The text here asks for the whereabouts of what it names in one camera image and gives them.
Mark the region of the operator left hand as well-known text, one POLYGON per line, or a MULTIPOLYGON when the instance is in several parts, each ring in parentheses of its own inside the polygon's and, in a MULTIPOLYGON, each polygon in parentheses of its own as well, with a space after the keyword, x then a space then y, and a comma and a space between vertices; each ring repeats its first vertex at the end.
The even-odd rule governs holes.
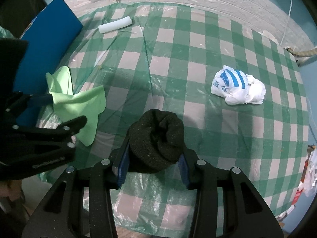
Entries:
POLYGON ((21 196, 22 180, 0 182, 0 198, 9 198, 12 202, 21 196))

